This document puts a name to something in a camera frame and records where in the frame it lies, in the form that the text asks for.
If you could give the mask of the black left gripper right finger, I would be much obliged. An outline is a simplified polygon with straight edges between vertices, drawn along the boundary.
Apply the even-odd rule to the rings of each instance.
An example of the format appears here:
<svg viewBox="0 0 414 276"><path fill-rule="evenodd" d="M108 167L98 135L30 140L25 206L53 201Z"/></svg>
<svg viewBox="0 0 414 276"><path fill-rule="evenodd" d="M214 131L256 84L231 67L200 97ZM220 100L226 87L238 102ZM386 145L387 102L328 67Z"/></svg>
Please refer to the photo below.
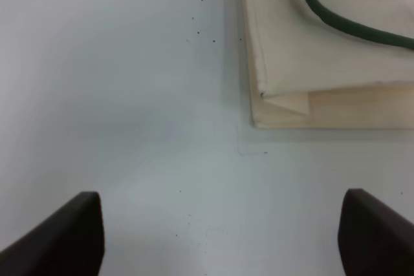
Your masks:
<svg viewBox="0 0 414 276"><path fill-rule="evenodd" d="M363 189L343 198L338 249L346 275L413 275L413 223Z"/></svg>

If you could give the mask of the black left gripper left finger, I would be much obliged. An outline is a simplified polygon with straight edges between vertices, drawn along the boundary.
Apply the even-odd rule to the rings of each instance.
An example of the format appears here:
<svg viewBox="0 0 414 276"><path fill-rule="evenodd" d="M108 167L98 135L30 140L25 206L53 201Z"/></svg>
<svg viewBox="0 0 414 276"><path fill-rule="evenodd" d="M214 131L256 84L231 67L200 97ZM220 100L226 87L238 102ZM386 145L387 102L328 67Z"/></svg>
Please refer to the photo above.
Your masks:
<svg viewBox="0 0 414 276"><path fill-rule="evenodd" d="M1 251L1 275L98 275L103 224L99 194L81 192Z"/></svg>

